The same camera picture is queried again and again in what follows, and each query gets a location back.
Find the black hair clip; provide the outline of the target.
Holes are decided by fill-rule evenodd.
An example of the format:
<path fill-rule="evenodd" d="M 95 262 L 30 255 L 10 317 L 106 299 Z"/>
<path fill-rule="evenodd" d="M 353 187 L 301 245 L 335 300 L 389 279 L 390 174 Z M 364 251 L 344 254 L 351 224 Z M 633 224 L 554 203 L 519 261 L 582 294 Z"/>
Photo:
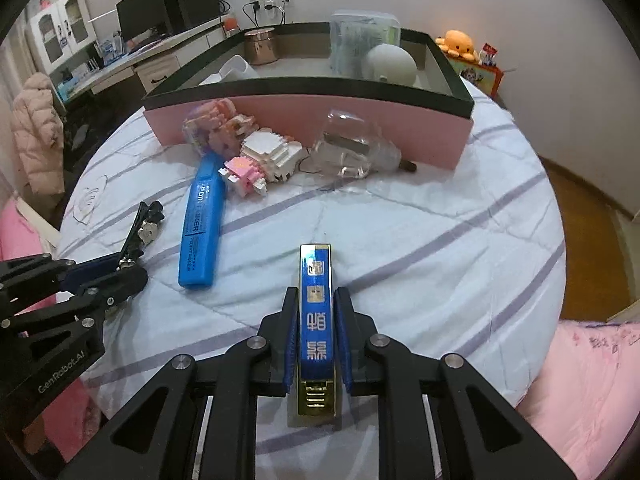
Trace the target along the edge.
<path fill-rule="evenodd" d="M 139 204 L 134 222 L 128 232 L 119 253 L 117 269 L 125 269 L 138 262 L 144 253 L 144 248 L 157 238 L 160 224 L 165 216 L 164 207 L 158 201 Z"/>

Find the blue highlighter marker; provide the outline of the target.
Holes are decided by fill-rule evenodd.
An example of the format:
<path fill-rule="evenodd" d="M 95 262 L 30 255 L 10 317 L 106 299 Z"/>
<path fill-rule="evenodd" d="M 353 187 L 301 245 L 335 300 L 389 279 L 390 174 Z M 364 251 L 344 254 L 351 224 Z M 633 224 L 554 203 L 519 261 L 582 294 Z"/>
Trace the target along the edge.
<path fill-rule="evenodd" d="M 186 289 L 213 285 L 226 185 L 218 170 L 224 160 L 205 154 L 192 182 L 180 244 L 178 283 Z"/>

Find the pink building block figure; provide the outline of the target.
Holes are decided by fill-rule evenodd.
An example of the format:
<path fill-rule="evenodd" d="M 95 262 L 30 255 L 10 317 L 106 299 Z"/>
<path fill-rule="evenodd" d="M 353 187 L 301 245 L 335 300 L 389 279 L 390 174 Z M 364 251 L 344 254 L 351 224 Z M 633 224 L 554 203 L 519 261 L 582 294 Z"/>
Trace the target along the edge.
<path fill-rule="evenodd" d="M 182 123 L 184 138 L 201 154 L 216 153 L 223 160 L 238 156 L 242 141 L 258 129 L 254 116 L 238 111 L 227 98 L 194 108 Z"/>

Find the white pink block figure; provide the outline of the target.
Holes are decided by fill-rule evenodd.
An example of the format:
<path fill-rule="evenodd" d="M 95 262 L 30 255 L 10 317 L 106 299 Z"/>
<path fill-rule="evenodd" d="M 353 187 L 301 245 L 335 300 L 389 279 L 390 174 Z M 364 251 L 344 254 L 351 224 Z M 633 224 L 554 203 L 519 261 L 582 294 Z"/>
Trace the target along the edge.
<path fill-rule="evenodd" d="M 270 183 L 286 182 L 306 157 L 303 144 L 270 130 L 257 130 L 241 143 L 240 154 L 227 160 L 218 174 L 236 195 L 265 196 Z"/>

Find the rose gold metal canister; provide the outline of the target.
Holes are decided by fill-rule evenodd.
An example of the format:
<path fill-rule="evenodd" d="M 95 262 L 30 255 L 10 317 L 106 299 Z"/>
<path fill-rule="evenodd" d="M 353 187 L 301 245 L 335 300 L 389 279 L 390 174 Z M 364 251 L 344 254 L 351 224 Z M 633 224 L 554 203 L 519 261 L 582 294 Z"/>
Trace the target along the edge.
<path fill-rule="evenodd" d="M 258 28 L 244 32 L 244 51 L 247 62 L 252 65 L 276 62 L 279 52 L 274 28 Z"/>

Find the clear plastic storage box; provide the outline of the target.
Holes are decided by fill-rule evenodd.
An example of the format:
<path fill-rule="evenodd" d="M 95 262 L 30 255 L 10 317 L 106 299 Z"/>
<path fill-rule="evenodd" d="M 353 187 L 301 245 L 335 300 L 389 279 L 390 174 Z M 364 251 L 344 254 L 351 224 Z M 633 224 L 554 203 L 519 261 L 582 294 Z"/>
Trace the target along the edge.
<path fill-rule="evenodd" d="M 379 44 L 400 43 L 400 23 L 394 14 L 338 10 L 330 21 L 332 73 L 347 78 L 362 78 L 362 60 Z"/>

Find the white astronaut figurine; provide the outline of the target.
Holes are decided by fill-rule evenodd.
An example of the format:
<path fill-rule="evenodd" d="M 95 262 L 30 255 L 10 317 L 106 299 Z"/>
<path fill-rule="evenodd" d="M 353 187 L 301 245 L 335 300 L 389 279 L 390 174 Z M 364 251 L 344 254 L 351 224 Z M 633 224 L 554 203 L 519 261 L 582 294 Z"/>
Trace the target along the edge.
<path fill-rule="evenodd" d="M 363 58 L 362 78 L 412 87 L 418 76 L 413 57 L 403 48 L 393 44 L 378 44 Z"/>

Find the pink quilt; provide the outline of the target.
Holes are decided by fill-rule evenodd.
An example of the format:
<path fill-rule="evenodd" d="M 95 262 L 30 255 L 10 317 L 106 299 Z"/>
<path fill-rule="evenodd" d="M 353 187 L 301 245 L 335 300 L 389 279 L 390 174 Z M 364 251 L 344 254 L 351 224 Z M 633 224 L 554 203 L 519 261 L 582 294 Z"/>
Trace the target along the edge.
<path fill-rule="evenodd" d="M 639 324 L 560 321 L 518 412 L 577 478 L 614 472 L 639 427 Z"/>

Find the pink down jacket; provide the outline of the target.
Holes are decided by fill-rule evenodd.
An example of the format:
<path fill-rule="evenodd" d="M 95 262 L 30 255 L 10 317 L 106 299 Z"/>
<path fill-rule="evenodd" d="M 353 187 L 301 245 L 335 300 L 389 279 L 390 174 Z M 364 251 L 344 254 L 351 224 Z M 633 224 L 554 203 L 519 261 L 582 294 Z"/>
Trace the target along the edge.
<path fill-rule="evenodd" d="M 63 194 L 64 127 L 47 75 L 35 73 L 25 81 L 12 104 L 11 131 L 32 192 Z"/>

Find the black office chair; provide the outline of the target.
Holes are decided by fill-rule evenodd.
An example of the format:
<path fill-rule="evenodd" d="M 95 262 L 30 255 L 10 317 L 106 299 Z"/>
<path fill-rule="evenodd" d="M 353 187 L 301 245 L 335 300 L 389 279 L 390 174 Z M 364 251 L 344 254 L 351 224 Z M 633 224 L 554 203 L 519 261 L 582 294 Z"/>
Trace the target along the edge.
<path fill-rule="evenodd" d="M 66 106 L 63 168 L 72 171 L 87 153 L 107 135 L 111 112 L 107 105 L 87 92 Z"/>

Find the striped white tablecloth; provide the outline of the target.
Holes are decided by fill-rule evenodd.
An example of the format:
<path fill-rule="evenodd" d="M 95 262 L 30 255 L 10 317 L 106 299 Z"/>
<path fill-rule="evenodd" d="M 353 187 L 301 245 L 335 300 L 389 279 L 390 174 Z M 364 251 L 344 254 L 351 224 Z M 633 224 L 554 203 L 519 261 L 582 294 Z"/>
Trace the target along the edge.
<path fill-rule="evenodd" d="M 104 326 L 82 380 L 113 415 L 173 356 L 205 359 L 254 335 L 298 282 L 306 243 L 332 248 L 333 283 L 413 352 L 456 352 L 511 403 L 538 376 L 565 288 L 565 242 L 549 179 L 513 116 L 474 94 L 459 165 L 333 182 L 303 172 L 264 197 L 230 196 L 211 288 L 178 283 L 186 200 L 198 155 L 161 146 L 141 112 L 90 159 L 67 206 L 58 255 L 119 248 L 141 202 L 164 207 L 146 248 L 149 281 Z"/>

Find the white desk with drawers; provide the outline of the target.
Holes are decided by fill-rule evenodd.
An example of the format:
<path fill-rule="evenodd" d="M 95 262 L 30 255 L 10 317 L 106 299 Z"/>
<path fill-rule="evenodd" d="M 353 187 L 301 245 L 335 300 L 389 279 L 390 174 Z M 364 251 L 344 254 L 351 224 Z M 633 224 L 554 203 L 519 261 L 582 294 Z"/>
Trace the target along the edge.
<path fill-rule="evenodd" d="M 145 92 L 150 92 L 179 68 L 219 44 L 224 38 L 224 23 L 221 20 L 211 20 L 123 56 L 102 70 L 96 70 L 69 92 L 61 94 L 60 98 L 67 104 L 87 92 L 96 96 L 131 77 L 142 84 Z"/>

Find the white glass door cabinet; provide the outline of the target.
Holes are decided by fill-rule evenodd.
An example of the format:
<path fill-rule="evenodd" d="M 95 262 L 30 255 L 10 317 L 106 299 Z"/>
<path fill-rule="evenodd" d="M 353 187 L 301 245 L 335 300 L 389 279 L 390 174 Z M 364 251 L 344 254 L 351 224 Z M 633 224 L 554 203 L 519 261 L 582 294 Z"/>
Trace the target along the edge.
<path fill-rule="evenodd" d="M 86 0 L 56 0 L 31 18 L 29 26 L 48 75 L 96 42 Z"/>

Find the black computer monitor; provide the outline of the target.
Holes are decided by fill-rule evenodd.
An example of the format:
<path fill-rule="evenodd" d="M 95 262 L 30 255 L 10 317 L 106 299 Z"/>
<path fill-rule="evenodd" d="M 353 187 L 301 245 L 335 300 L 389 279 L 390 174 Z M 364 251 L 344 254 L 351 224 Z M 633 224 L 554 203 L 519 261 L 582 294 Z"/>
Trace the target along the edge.
<path fill-rule="evenodd" d="M 116 12 L 125 42 L 144 32 L 152 32 L 153 37 L 168 33 L 163 0 L 120 0 Z"/>

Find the black and pink tray box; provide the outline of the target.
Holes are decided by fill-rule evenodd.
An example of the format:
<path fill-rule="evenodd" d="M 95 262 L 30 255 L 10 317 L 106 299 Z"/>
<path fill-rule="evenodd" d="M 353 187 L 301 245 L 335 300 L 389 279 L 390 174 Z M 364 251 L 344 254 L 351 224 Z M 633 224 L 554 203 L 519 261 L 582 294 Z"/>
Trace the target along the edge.
<path fill-rule="evenodd" d="M 145 118 L 164 145 L 182 142 L 181 124 L 203 103 L 233 101 L 245 115 L 300 143 L 311 145 L 330 110 L 344 110 L 379 125 L 383 136 L 413 162 L 453 170 L 468 142 L 474 100 L 434 40 L 404 29 L 401 47 L 420 68 L 417 87 L 335 77 L 329 68 L 327 22 L 279 25 L 280 58 L 262 76 L 210 84 L 244 38 L 236 34 L 198 55 L 143 100 Z"/>

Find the orange lid water bottle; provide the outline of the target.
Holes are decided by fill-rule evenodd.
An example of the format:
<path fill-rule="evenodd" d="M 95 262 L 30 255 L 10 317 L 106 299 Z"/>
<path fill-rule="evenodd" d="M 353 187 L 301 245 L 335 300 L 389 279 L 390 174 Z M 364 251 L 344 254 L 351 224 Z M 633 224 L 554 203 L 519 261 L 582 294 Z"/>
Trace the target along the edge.
<path fill-rule="evenodd" d="M 222 20 L 222 28 L 227 37 L 234 36 L 241 31 L 238 19 L 234 14 L 228 14 L 224 17 Z"/>

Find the red cartoon storage crate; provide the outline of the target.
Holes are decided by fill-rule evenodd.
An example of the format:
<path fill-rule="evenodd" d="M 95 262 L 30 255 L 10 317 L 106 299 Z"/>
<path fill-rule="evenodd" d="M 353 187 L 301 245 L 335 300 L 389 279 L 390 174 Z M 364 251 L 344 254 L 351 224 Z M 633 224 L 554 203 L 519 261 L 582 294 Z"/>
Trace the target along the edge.
<path fill-rule="evenodd" d="M 460 77 L 474 84 L 474 86 L 479 88 L 481 92 L 484 92 L 486 96 L 490 96 L 491 98 L 497 96 L 504 75 L 500 68 L 471 63 L 463 58 L 452 58 L 449 55 L 447 55 L 447 58 L 454 71 Z"/>

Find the orange octopus plush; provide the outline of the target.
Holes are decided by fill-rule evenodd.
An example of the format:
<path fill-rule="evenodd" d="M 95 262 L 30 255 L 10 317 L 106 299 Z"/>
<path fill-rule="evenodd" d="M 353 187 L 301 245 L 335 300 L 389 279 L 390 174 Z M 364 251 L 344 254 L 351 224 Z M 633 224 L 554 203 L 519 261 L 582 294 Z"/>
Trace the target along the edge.
<path fill-rule="evenodd" d="M 470 63 L 480 62 L 474 42 L 465 32 L 455 29 L 447 30 L 445 36 L 435 39 L 435 44 L 450 58 L 463 58 Z"/>

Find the white wall socket strip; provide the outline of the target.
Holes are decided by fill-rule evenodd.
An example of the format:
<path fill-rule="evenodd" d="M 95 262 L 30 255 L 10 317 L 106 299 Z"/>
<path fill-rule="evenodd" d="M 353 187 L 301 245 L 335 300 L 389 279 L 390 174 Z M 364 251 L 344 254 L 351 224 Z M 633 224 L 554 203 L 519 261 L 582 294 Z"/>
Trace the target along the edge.
<path fill-rule="evenodd" d="M 249 4 L 253 4 L 254 2 L 257 2 L 262 8 L 264 8 L 266 4 L 286 6 L 287 8 L 294 6 L 294 0 L 248 0 Z"/>

